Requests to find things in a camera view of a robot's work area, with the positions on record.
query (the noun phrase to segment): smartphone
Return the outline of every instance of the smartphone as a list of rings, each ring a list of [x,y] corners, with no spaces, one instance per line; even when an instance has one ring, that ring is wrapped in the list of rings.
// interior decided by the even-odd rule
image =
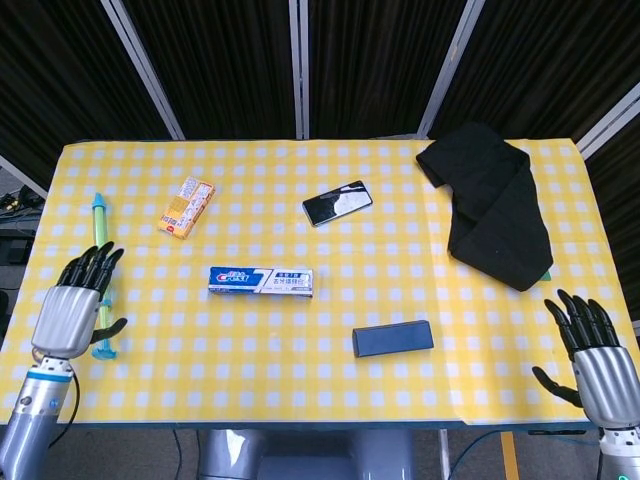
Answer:
[[[342,217],[373,203],[369,192],[361,180],[344,185],[330,192],[302,202],[302,207],[307,213],[314,227],[327,223],[334,218]]]

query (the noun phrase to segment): green object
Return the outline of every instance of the green object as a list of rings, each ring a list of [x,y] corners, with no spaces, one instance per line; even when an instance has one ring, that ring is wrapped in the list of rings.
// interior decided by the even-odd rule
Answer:
[[[98,247],[107,243],[107,204],[101,193],[96,193],[93,199],[93,239]],[[109,310],[111,309],[111,289],[107,288],[98,309],[98,324],[100,328],[109,326]],[[101,340],[91,351],[91,355],[99,360],[111,360],[117,353],[111,348],[109,339]]]

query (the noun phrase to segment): black towel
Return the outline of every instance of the black towel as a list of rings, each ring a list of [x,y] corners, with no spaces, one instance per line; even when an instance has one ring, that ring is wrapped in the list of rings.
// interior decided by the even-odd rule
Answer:
[[[453,257],[521,292],[542,278],[553,257],[529,155],[469,123],[417,159],[434,187],[453,189]]]

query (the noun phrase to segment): robotic hand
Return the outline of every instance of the robotic hand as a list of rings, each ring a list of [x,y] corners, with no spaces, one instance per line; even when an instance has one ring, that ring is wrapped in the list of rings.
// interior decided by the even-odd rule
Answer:
[[[618,342],[607,312],[558,290],[567,315],[545,300],[569,353],[578,390],[558,385],[540,367],[533,374],[540,384],[578,408],[603,429],[598,478],[640,480],[640,381],[633,360]]]
[[[94,330],[100,301],[124,250],[108,256],[113,242],[91,247],[63,270],[44,299],[31,339],[36,365],[27,372],[0,446],[6,480],[36,480],[60,409],[75,377],[69,360],[91,343],[111,338],[127,324]]]

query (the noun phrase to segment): yellow checkered tablecloth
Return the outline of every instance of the yellow checkered tablecloth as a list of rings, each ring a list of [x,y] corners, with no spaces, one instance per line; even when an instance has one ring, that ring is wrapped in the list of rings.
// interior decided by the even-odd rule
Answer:
[[[584,420],[531,374],[537,364],[574,384],[543,299],[559,287],[597,298],[640,358],[574,144],[511,143],[531,155],[555,259],[552,281],[526,293],[447,254],[450,193],[416,164],[425,141],[66,147],[0,354],[0,418],[31,363],[47,288],[92,244],[100,191],[110,237],[126,249],[112,286],[115,314],[130,324],[114,342],[116,361],[74,361],[80,422]],[[187,175],[217,193],[183,241],[156,222]],[[302,200],[357,179],[373,206],[311,227]],[[315,295],[212,295],[212,265],[312,268]],[[433,350],[354,358],[353,327],[415,319],[431,322]]]

